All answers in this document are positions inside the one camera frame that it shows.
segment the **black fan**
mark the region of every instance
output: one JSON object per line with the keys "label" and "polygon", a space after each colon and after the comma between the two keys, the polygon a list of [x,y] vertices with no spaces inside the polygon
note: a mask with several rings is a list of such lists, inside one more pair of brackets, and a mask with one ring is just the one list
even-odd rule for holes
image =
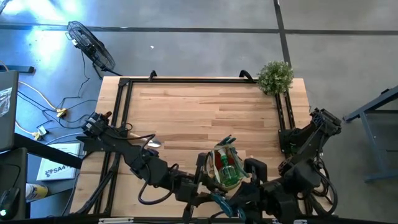
{"label": "black fan", "polygon": [[71,21],[68,23],[67,29],[75,47],[79,48],[93,62],[93,67],[100,78],[102,77],[95,65],[104,72],[122,76],[113,71],[115,62],[106,50],[104,43],[99,41],[82,23]]}

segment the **gray floor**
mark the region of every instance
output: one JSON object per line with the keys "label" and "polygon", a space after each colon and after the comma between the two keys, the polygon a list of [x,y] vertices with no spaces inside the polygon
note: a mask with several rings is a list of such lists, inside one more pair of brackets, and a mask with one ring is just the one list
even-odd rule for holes
{"label": "gray floor", "polygon": [[[398,29],[398,1],[280,0],[280,5],[286,29]],[[277,28],[271,0],[13,0],[0,16],[3,24],[66,24],[70,20],[104,27]],[[34,75],[21,75],[20,79],[36,86],[54,103],[76,95],[85,80],[80,52],[64,33],[0,30],[0,59],[7,64],[34,66]],[[255,74],[268,61],[283,60],[278,34],[95,35],[114,57],[115,71],[124,75],[148,75],[156,70],[163,76],[235,77],[241,69]],[[342,117],[398,84],[398,36],[288,35],[287,43],[295,76],[305,79],[313,108],[326,108]],[[86,74],[91,79],[83,88],[83,99],[95,99],[101,82],[87,58]],[[43,103],[24,86],[20,90]],[[79,101],[70,100],[67,105]],[[94,108],[95,103],[84,104],[72,111],[70,119]],[[45,121],[39,110],[21,100],[17,119],[29,130]],[[49,126],[58,127],[56,123]],[[48,139],[79,130],[51,131]],[[396,222],[398,180],[363,182],[364,175],[377,169],[359,120],[344,124],[343,132],[327,142],[325,161],[338,189],[339,216]],[[32,216],[59,215],[68,194],[33,203]]]}

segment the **green plant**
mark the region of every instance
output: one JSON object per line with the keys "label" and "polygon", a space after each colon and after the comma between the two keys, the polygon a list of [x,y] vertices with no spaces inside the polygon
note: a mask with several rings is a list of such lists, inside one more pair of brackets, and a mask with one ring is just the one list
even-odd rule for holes
{"label": "green plant", "polygon": [[286,62],[269,62],[257,75],[259,89],[267,95],[283,93],[293,82],[293,70]]}

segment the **wooden table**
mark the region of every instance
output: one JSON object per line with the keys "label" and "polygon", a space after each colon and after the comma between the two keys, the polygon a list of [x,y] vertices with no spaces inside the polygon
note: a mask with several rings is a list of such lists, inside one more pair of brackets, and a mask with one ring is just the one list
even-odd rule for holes
{"label": "wooden table", "polygon": [[[113,110],[118,83],[119,77],[104,77],[97,113]],[[290,99],[295,124],[302,128],[311,120],[303,79],[294,79]],[[284,100],[282,102],[286,115]],[[122,112],[120,109],[118,124]],[[195,171],[198,153],[212,150],[229,134],[237,138],[235,146],[241,158],[252,156],[267,164],[269,180],[279,177],[277,166],[285,158],[279,149],[277,131],[280,127],[275,98],[263,94],[256,84],[135,83],[127,122],[133,125],[132,131],[136,134],[156,133],[162,142],[160,158],[170,166],[176,162],[180,170],[191,173]],[[95,152],[83,161],[71,212],[81,208],[98,186],[103,157],[103,152]],[[140,204],[137,195],[143,184],[144,181],[134,176],[122,160],[114,194],[113,217],[182,216],[186,204],[177,202],[173,196],[157,205]],[[166,193],[164,189],[147,187],[143,198],[155,200]],[[105,189],[102,208],[107,196],[108,189]],[[193,216],[209,217],[218,211],[220,208],[216,203],[206,203],[196,208]]]}

